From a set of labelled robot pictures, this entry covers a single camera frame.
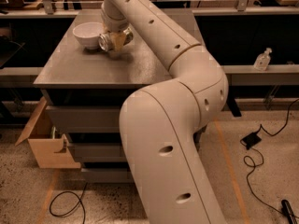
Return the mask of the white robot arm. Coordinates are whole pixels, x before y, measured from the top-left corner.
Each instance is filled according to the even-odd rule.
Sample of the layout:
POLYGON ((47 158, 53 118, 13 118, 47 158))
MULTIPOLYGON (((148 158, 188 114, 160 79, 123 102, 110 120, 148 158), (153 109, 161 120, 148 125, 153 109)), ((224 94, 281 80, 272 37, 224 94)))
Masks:
POLYGON ((121 142, 150 224, 227 224, 193 136, 223 109, 227 77, 196 38, 150 0, 104 0, 111 31, 132 25, 170 79, 132 93, 121 142))

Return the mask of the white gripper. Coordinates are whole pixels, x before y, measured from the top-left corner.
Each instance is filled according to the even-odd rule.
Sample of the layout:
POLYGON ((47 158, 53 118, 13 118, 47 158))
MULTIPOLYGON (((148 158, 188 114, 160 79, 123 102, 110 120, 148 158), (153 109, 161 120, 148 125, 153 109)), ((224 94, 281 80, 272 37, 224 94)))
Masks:
POLYGON ((103 23, 110 34, 113 49, 120 51, 124 46, 126 34, 123 32, 129 26, 128 20, 120 13, 108 13, 105 10, 101 11, 103 23))

